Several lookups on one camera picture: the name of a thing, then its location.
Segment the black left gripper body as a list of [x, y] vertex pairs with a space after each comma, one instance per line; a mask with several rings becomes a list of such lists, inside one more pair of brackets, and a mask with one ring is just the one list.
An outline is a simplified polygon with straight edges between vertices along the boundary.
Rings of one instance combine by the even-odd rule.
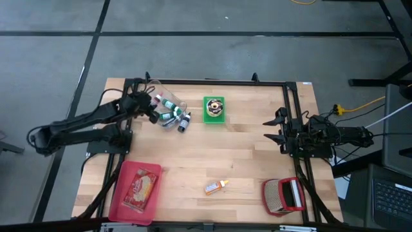
[[120, 109], [125, 118], [148, 114], [148, 94], [144, 92], [130, 93], [120, 99]]

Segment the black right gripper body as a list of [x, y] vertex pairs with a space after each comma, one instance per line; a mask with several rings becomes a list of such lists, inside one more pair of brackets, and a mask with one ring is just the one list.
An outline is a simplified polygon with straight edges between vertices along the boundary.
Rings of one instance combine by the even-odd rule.
[[285, 119], [284, 124], [280, 124], [279, 135], [284, 135], [286, 144], [280, 146], [282, 154], [301, 155], [304, 151], [301, 145], [304, 137], [303, 125], [298, 119]]

